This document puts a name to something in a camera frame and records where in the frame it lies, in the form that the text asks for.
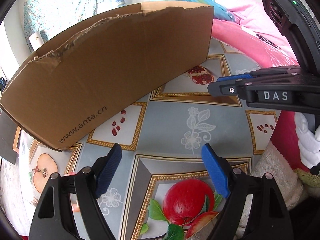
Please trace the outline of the white gloved right hand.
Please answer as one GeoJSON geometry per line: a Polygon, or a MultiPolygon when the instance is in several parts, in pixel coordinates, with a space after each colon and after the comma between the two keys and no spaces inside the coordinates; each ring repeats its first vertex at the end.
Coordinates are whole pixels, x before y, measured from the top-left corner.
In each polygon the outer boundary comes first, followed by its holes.
{"type": "Polygon", "coordinates": [[[314,132],[310,131],[307,118],[299,112],[295,113],[294,120],[301,162],[312,168],[319,164],[319,125],[314,132]]]}

